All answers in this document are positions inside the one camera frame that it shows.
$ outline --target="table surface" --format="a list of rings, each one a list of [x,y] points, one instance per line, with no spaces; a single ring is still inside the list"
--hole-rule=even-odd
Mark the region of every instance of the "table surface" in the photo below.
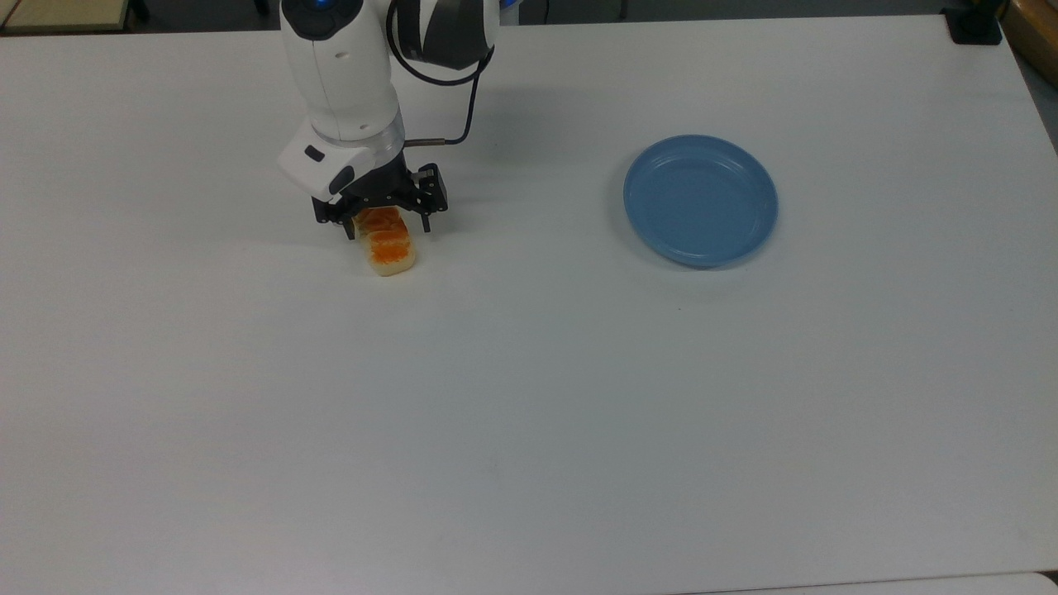
[[[398,277],[274,161],[276,33],[0,39],[0,583],[644,595],[1058,566],[1058,162],[940,17],[503,31]],[[466,89],[396,72],[409,134]],[[780,221],[680,268],[635,156]]]

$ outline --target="black cable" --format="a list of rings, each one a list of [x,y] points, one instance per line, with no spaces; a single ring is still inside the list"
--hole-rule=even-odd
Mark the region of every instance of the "black cable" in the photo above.
[[[470,125],[474,123],[474,102],[477,101],[477,82],[480,76],[474,77],[474,85],[470,88],[470,104],[467,105],[467,125],[463,126],[463,134],[458,139],[444,139],[446,145],[458,145],[470,136]]]
[[[485,72],[486,67],[492,61],[492,54],[496,51],[495,48],[489,50],[489,53],[481,58],[481,61],[477,62],[477,68],[472,74],[469,74],[462,78],[456,80],[442,80],[440,78],[434,78],[433,76],[426,76],[425,74],[419,72],[418,70],[412,68],[412,65],[407,64],[404,56],[401,55],[400,49],[397,47],[397,40],[394,39],[394,16],[397,14],[397,0],[393,0],[389,3],[389,11],[386,13],[386,40],[389,42],[389,50],[393,52],[394,57],[397,61],[404,67],[404,70],[411,72],[416,78],[424,80],[432,85],[440,85],[441,87],[457,87],[459,85],[466,85],[467,83],[473,82],[474,85],[470,89],[470,103],[467,105],[467,124],[463,126],[463,133],[458,139],[409,139],[404,141],[405,147],[422,147],[422,146],[439,146],[439,145],[458,145],[459,143],[467,140],[470,136],[470,127],[474,123],[474,104],[477,101],[477,84],[481,79],[481,73]]]
[[[477,62],[477,69],[474,70],[474,72],[468,74],[467,76],[463,76],[462,78],[457,78],[455,80],[444,80],[441,78],[434,78],[433,76],[427,76],[419,72],[415,68],[413,68],[412,65],[409,65],[407,60],[404,59],[404,56],[400,52],[400,48],[397,47],[397,40],[394,39],[394,17],[396,15],[397,15],[397,0],[393,0],[393,2],[389,3],[389,11],[386,12],[386,40],[389,42],[389,50],[393,52],[394,57],[397,58],[397,61],[400,62],[402,67],[404,67],[404,70],[411,72],[419,80],[430,83],[431,85],[439,85],[441,87],[458,87],[459,85],[466,85],[471,80],[474,80],[475,78],[481,75],[481,73],[485,71],[485,67],[489,66],[489,61],[492,60],[492,54],[493,52],[496,51],[495,48],[489,50],[489,53],[486,54],[484,58],[481,58],[481,61]]]

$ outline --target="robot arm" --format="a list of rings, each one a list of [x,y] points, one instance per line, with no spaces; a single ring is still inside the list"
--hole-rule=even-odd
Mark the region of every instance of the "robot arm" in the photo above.
[[[498,26],[495,0],[281,1],[284,46],[308,118],[279,165],[312,196],[317,220],[351,237],[359,211],[397,204],[418,212],[428,231],[428,215],[446,209],[444,186],[436,165],[413,174],[404,164],[390,47],[401,64],[462,69],[486,64]]]

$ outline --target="floor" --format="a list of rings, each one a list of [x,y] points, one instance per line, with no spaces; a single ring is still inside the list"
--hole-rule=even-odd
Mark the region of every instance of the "floor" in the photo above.
[[[627,20],[745,19],[937,14],[965,0],[630,0]],[[188,31],[252,31],[279,29],[279,0],[258,15],[252,0],[146,0],[147,22],[133,24],[136,33]],[[523,24],[590,23],[618,20],[620,0],[525,0]],[[1058,89],[1019,58],[1036,107],[1058,151]]]

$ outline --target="blue plate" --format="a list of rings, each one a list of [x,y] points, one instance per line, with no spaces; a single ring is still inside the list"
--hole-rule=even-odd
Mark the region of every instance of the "blue plate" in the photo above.
[[[779,198],[767,170],[742,148],[713,137],[673,137],[632,164],[624,211],[658,254],[711,268],[764,244],[776,227]]]

